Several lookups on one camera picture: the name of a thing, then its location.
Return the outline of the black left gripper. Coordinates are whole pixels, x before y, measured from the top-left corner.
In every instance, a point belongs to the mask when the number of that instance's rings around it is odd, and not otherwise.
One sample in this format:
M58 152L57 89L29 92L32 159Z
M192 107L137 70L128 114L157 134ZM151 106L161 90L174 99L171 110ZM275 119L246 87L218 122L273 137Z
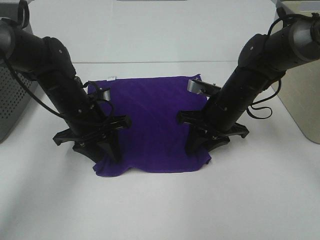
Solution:
M84 155L94 163L102 161L106 155L113 163L122 159L118 130L130 128L132 119L129 115L113 116L110 121L100 126L81 126L81 133L68 128L58 132L53 141L57 146L66 142L75 142L74 152Z

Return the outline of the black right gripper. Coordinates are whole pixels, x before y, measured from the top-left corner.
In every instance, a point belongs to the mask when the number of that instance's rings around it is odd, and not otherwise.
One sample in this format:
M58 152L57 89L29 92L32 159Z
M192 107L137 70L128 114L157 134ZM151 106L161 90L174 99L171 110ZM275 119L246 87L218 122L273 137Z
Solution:
M230 142L229 136L241 136L244 139L249 134L249 130L239 123L234 123L229 130L219 129L205 118L201 110L179 111L176 121L179 124L189 125L185 143L187 155L194 154L203 143L204 148L211 152L227 145Z

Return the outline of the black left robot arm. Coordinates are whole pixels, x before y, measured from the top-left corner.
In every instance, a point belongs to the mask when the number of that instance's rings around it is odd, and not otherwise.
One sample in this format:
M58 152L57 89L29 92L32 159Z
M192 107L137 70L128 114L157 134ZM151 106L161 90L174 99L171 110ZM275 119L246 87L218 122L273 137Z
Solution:
M67 48L57 38L39 38L2 19L0 62L15 80L22 73L38 82L53 103L51 112L68 125L53 137L57 145L73 142L75 152L94 162L105 156L113 163L121 160L118 130L129 128L131 118L103 112L103 104L111 103L109 88L93 81L82 83Z

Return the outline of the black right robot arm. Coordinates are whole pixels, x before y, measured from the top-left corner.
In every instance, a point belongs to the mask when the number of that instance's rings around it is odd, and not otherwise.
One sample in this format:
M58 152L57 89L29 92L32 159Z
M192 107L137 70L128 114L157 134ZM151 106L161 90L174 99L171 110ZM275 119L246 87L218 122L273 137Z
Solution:
M256 104L256 97L286 71L320 58L320 15L284 14L277 32L254 35L243 47L237 67L222 87L196 78L187 90L208 97L201 110L180 111L177 122L189 125L185 151L208 151L227 145L231 136L245 138L249 130L238 123L243 113Z

